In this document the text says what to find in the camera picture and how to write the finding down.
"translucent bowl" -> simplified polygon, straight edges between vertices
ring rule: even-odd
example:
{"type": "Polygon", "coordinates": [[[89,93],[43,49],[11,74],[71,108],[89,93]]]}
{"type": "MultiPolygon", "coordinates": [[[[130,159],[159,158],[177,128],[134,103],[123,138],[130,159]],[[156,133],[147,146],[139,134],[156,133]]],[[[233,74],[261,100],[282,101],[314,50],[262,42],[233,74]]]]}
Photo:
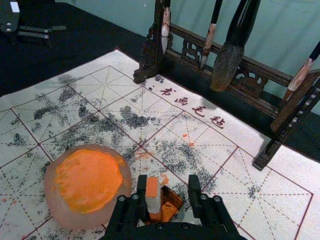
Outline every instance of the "translucent bowl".
{"type": "Polygon", "coordinates": [[[85,144],[66,151],[57,160],[52,162],[46,169],[44,175],[44,193],[47,205],[51,211],[53,218],[66,229],[90,229],[99,227],[101,224],[105,224],[110,220],[114,207],[116,205],[117,197],[119,195],[130,195],[132,187],[132,178],[128,164],[125,159],[117,153],[115,150],[99,146],[96,144],[85,144]],[[94,150],[101,153],[108,153],[114,157],[116,163],[119,166],[120,173],[122,175],[122,184],[118,188],[116,195],[111,201],[105,204],[100,210],[90,213],[78,213],[71,211],[68,204],[60,196],[58,187],[54,183],[56,175],[56,168],[71,154],[78,150],[94,150]]]}

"black mechanical part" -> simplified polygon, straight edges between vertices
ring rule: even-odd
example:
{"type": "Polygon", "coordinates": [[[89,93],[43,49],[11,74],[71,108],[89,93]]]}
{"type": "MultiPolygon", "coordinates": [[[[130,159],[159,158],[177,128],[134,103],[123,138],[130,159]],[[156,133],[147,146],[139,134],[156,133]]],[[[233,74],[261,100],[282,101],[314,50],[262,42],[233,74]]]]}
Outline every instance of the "black mechanical part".
{"type": "Polygon", "coordinates": [[[138,177],[137,192],[118,197],[105,235],[100,240],[246,240],[240,236],[220,196],[201,193],[199,179],[189,176],[188,194],[193,215],[202,226],[187,222],[160,222],[137,227],[148,219],[147,176],[138,177]]]}
{"type": "Polygon", "coordinates": [[[66,26],[38,28],[19,25],[19,5],[13,0],[0,0],[0,30],[6,35],[12,45],[18,43],[40,44],[52,47],[54,33],[65,31],[66,26]]]}

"black fabric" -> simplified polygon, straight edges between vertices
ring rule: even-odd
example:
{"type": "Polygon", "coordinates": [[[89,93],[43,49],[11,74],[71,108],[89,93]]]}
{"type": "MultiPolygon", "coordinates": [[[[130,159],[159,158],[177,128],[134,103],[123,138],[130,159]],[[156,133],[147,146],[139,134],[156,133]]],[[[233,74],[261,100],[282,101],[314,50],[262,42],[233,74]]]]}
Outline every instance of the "black fabric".
{"type": "MultiPolygon", "coordinates": [[[[66,33],[55,35],[51,48],[39,45],[12,46],[0,36],[0,96],[19,91],[62,74],[119,48],[138,60],[145,38],[66,3],[22,7],[25,26],[46,28],[66,26],[66,33]]],[[[189,90],[205,96],[267,136],[272,136],[272,119],[228,92],[208,94],[208,83],[178,64],[164,75],[189,90]]],[[[264,99],[279,103],[266,93],[264,99]]],[[[320,161],[320,116],[310,113],[290,134],[291,148],[320,161]]]]}

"chinese characters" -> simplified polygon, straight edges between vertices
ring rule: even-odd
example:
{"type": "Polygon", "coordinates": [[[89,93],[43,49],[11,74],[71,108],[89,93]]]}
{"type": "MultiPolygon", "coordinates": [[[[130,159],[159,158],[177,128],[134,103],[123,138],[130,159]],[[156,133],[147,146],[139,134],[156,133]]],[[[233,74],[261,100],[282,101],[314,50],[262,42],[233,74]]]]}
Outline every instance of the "chinese characters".
{"type": "Polygon", "coordinates": [[[204,109],[206,109],[205,106],[198,106],[196,108],[194,108],[194,107],[192,108],[192,110],[194,110],[195,114],[199,115],[200,117],[204,117],[205,116],[205,115],[200,114],[200,113],[202,113],[202,111],[204,109]]]}
{"type": "Polygon", "coordinates": [[[226,123],[226,122],[225,122],[225,120],[223,118],[221,119],[221,117],[215,116],[215,117],[210,118],[210,119],[211,119],[211,122],[214,125],[216,125],[218,128],[224,129],[224,123],[226,123]]]}
{"type": "Polygon", "coordinates": [[[184,98],[177,98],[175,100],[176,103],[181,104],[182,106],[187,105],[188,104],[188,98],[184,97],[184,98]]]}
{"type": "Polygon", "coordinates": [[[170,96],[172,91],[176,92],[176,90],[172,90],[172,87],[171,88],[166,88],[165,90],[161,90],[160,92],[162,92],[161,95],[170,96]]]}

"carved wood panel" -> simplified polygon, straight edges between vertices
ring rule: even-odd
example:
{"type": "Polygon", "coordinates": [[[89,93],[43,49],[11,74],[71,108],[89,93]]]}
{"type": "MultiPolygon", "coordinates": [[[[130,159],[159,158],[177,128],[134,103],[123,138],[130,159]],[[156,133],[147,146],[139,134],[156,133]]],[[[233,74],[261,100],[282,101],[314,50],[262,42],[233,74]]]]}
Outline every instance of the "carved wood panel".
{"type": "Polygon", "coordinates": [[[169,33],[167,49],[172,50],[172,45],[173,44],[174,44],[174,36],[171,33],[169,33]]]}
{"type": "Polygon", "coordinates": [[[255,72],[251,72],[244,67],[238,67],[235,78],[232,80],[231,84],[237,89],[257,99],[260,97],[267,82],[268,78],[259,76],[255,72]]]}
{"type": "Polygon", "coordinates": [[[200,64],[201,51],[202,47],[186,39],[183,40],[183,48],[181,53],[181,57],[183,59],[198,66],[200,64]]]}

